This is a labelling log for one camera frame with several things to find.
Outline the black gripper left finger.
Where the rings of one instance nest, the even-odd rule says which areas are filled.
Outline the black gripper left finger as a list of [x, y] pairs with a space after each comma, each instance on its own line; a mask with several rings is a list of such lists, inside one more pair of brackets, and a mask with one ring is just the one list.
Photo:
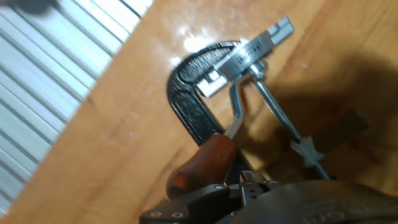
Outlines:
[[215, 223], [228, 211], [229, 195], [229, 187], [209, 185], [143, 212], [139, 224]]

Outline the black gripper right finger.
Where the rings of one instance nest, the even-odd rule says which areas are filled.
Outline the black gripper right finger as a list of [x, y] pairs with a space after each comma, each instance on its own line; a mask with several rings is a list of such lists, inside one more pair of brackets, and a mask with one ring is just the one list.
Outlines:
[[240, 173], [239, 193], [243, 207], [255, 201], [262, 194], [282, 187], [282, 184], [275, 180], [265, 178], [260, 172], [243, 170]]

